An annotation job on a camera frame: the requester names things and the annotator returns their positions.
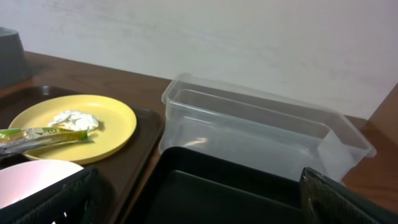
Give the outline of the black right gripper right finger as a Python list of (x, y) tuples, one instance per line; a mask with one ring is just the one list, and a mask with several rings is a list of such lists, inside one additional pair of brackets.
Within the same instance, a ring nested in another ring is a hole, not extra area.
[(363, 198), (320, 172), (306, 167), (300, 200), (307, 223), (397, 224), (397, 214)]

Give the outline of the pink bowl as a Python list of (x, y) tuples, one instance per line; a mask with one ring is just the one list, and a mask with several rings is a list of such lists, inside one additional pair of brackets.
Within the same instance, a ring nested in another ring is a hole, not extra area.
[(69, 161), (44, 159), (1, 170), (1, 208), (16, 203), (82, 170)]

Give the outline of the yellow plate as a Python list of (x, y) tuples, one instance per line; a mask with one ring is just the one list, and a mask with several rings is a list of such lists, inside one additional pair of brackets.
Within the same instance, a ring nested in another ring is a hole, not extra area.
[(117, 152), (136, 130), (136, 114), (130, 107), (118, 100), (98, 95), (62, 96), (38, 103), (17, 115), (9, 127), (45, 127), (54, 116), (67, 110), (78, 110), (99, 119), (98, 129), (88, 133), (91, 142), (34, 149), (24, 154), (27, 158), (89, 164)]

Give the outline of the white tissue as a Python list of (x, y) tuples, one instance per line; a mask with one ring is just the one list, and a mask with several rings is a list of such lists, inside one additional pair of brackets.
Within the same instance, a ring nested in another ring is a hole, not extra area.
[(53, 117), (48, 127), (64, 127), (72, 131), (94, 131), (100, 125), (98, 119), (88, 113), (78, 110), (62, 111)]

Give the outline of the green foil snack wrapper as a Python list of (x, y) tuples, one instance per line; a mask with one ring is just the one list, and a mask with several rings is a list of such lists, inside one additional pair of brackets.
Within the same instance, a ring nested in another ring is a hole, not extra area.
[(59, 144), (86, 143), (88, 132), (64, 128), (14, 128), (1, 130), (1, 159), (41, 147)]

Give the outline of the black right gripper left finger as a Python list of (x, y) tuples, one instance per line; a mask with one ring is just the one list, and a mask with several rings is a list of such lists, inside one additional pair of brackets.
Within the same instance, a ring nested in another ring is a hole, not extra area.
[(99, 174), (89, 166), (2, 208), (1, 223), (92, 223), (98, 205)]

